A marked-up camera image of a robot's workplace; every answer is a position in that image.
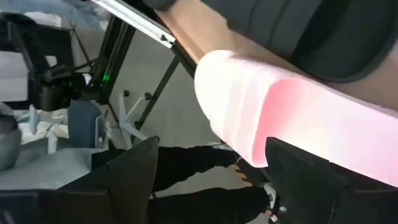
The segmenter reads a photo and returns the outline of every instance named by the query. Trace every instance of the black pants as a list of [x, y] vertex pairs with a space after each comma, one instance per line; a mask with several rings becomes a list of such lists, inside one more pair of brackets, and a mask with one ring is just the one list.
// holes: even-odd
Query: black pants
[[[235, 162], [234, 152], [210, 146], [190, 149], [160, 147], [153, 190], [167, 189], [197, 172], [206, 172], [215, 166], [228, 167]], [[152, 199], [148, 215], [152, 224], [243, 224], [265, 212], [268, 206], [269, 198], [261, 187], [235, 190], [213, 188]]]

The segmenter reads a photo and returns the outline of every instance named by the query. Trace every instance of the green light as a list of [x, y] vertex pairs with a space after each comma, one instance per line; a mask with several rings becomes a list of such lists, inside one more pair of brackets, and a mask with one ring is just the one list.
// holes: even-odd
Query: green light
[[109, 81], [110, 75], [109, 74], [105, 74], [104, 78], [102, 78], [102, 82], [107, 83]]

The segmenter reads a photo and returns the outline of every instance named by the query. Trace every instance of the metal rod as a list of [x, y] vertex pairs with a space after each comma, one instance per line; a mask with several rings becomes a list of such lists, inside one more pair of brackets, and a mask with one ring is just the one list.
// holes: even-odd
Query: metal rod
[[139, 120], [139, 124], [136, 125], [137, 130], [140, 130], [142, 128], [142, 125], [144, 124], [149, 113], [152, 111], [153, 107], [155, 106], [157, 100], [160, 97], [160, 94], [162, 94], [164, 88], [166, 87], [166, 84], [169, 82], [169, 80], [172, 77], [178, 64], [179, 64], [179, 62], [178, 62], [177, 57], [174, 57], [172, 62], [169, 65], [169, 67], [167, 68], [167, 71], [165, 72], [163, 78], [161, 79], [159, 85], [157, 86], [154, 94], [152, 95], [152, 98], [149, 100], [147, 107], [145, 108], [144, 112], [142, 113], [141, 118]]
[[145, 33], [149, 37], [163, 44], [167, 48], [171, 48], [175, 37], [164, 27], [147, 17], [145, 14], [134, 9], [129, 4], [121, 0], [92, 0], [99, 6], [103, 7], [116, 17], [120, 18], [124, 22], [127, 22], [131, 26], [135, 27], [139, 31]]

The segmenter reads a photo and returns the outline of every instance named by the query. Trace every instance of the floor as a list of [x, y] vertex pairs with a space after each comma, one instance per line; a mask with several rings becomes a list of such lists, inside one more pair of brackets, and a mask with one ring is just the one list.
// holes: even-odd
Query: floor
[[[103, 34], [79, 32], [79, 36], [90, 58], [96, 57]], [[75, 50], [78, 48], [76, 41], [73, 47]], [[116, 113], [120, 92], [130, 91], [130, 96], [125, 100], [127, 108], [145, 92], [153, 93], [173, 56], [169, 49], [137, 31], [110, 98]], [[85, 62], [83, 54], [76, 54], [75, 57], [77, 62]], [[181, 65], [177, 67], [141, 130], [147, 136], [159, 136], [162, 146], [194, 146], [219, 141], [201, 112], [193, 80]], [[245, 183], [232, 167], [214, 168], [179, 182], [157, 196], [185, 194], [212, 187], [238, 189], [244, 186]], [[251, 223], [267, 223], [267, 217], [259, 215]]]

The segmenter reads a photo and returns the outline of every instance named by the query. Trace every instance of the shoe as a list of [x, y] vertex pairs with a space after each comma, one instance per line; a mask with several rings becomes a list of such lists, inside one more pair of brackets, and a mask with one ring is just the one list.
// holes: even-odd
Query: shoe
[[276, 201], [276, 190], [272, 187], [271, 183], [265, 183], [262, 185], [262, 187], [268, 194], [269, 208], [273, 209]]

